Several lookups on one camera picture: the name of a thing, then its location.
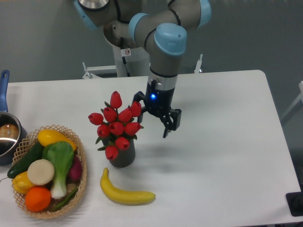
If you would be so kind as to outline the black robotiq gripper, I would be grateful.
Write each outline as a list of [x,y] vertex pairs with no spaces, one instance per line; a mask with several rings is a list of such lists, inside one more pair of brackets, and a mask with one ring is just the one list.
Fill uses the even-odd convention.
[[137,117],[137,122],[142,122],[145,112],[160,118],[165,127],[163,138],[166,138],[169,132],[176,131],[180,126],[182,111],[181,109],[171,108],[175,88],[160,90],[156,88],[156,84],[157,81],[152,80],[147,84],[145,94],[139,91],[134,95],[132,112],[133,117]]

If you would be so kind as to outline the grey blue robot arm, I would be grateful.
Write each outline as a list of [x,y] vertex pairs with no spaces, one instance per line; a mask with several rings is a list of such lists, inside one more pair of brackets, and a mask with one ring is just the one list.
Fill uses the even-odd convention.
[[173,109],[171,101],[187,32],[210,20],[209,1],[170,0],[167,10],[153,16],[142,12],[140,0],[76,0],[73,4],[87,27],[111,25],[113,38],[122,48],[133,40],[149,54],[146,92],[137,92],[134,101],[143,101],[143,111],[161,120],[165,135],[175,131],[180,125],[181,110]]

